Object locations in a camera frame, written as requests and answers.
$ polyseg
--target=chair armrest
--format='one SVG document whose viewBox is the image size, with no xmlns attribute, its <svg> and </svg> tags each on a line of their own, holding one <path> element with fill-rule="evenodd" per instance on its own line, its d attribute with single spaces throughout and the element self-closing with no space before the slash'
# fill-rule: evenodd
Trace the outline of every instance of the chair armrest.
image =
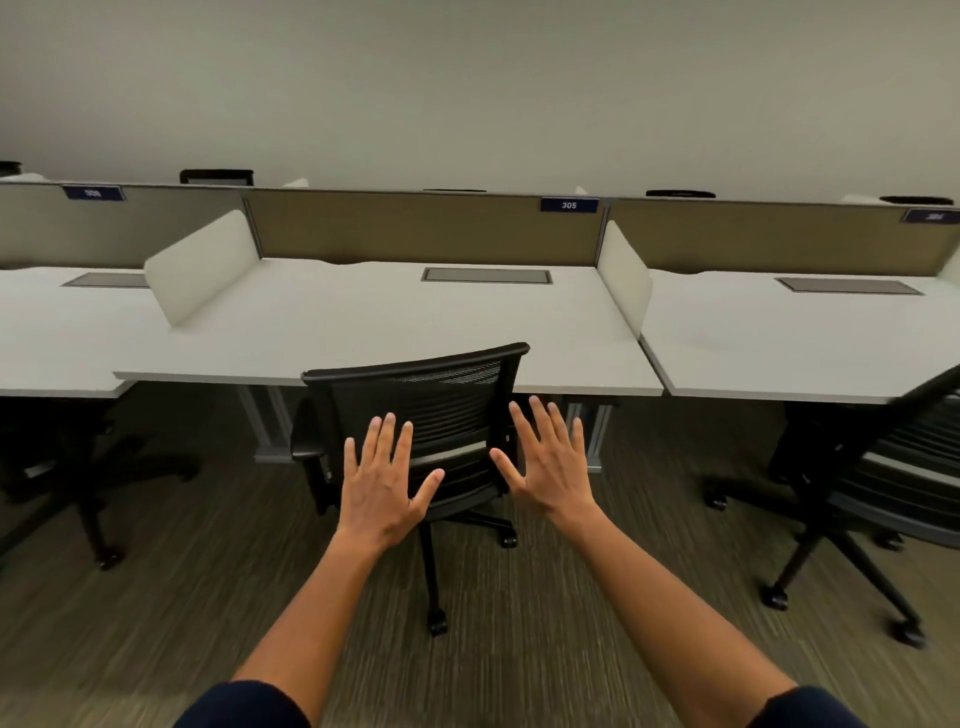
<svg viewBox="0 0 960 728">
<path fill-rule="evenodd" d="M 324 441 L 320 432 L 317 408 L 307 397 L 297 405 L 294 430 L 290 433 L 290 455 L 295 462 L 302 462 L 324 455 Z"/>
</svg>

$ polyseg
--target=gray rectangular panel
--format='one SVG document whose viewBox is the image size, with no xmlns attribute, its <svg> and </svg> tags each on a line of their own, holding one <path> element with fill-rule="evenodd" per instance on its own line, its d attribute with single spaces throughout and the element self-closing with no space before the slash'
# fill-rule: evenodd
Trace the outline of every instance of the gray rectangular panel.
<svg viewBox="0 0 960 728">
<path fill-rule="evenodd" d="M 149 288 L 142 273 L 84 273 L 63 285 L 82 288 Z"/>
<path fill-rule="evenodd" d="M 453 283 L 539 283 L 550 285 L 550 271 L 533 268 L 424 268 L 420 280 Z"/>
<path fill-rule="evenodd" d="M 880 293 L 895 296 L 922 296 L 923 293 L 899 280 L 778 278 L 797 293 Z"/>
</svg>

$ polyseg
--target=forearm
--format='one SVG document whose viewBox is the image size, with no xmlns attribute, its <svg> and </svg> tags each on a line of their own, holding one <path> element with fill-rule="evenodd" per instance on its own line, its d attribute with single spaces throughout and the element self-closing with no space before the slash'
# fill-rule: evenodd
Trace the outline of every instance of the forearm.
<svg viewBox="0 0 960 728">
<path fill-rule="evenodd" d="M 276 686 L 315 722 L 375 561 L 370 549 L 335 535 L 320 564 L 233 679 Z"/>
<path fill-rule="evenodd" d="M 685 725 L 742 728 L 770 697 L 795 687 L 599 508 L 560 526 Z"/>
</svg>

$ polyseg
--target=person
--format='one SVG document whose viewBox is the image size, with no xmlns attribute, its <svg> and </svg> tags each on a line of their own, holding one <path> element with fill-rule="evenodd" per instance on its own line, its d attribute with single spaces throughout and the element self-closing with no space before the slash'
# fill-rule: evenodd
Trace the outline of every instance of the person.
<svg viewBox="0 0 960 728">
<path fill-rule="evenodd" d="M 491 450 L 493 463 L 513 496 L 553 522 L 586 560 L 685 726 L 863 726 L 829 693 L 798 687 L 620 531 L 590 491 L 580 420 L 568 434 L 556 404 L 536 397 L 530 404 L 536 431 L 510 403 L 525 474 L 502 450 Z M 307 728 L 320 718 L 364 582 L 420 522 L 444 478 L 434 471 L 408 497 L 413 425 L 403 425 L 394 449 L 395 426 L 392 414 L 371 421 L 359 463 L 347 439 L 340 521 L 320 564 L 232 680 L 202 695 L 178 728 Z"/>
</svg>

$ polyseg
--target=cubicle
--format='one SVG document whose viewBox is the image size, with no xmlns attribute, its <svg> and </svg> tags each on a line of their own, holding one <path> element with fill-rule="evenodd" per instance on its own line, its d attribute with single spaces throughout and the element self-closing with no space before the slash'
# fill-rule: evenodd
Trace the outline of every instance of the cubicle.
<svg viewBox="0 0 960 728">
<path fill-rule="evenodd" d="M 331 263 L 593 265 L 602 206 L 540 211 L 540 196 L 253 189 L 266 257 Z"/>
<path fill-rule="evenodd" d="M 75 200 L 60 184 L 0 183 L 0 268 L 141 268 L 151 255 L 244 208 L 236 188 L 117 188 L 120 200 Z"/>
<path fill-rule="evenodd" d="M 610 219 L 650 267 L 936 276 L 960 226 L 904 222 L 906 208 L 617 199 Z"/>
</svg>

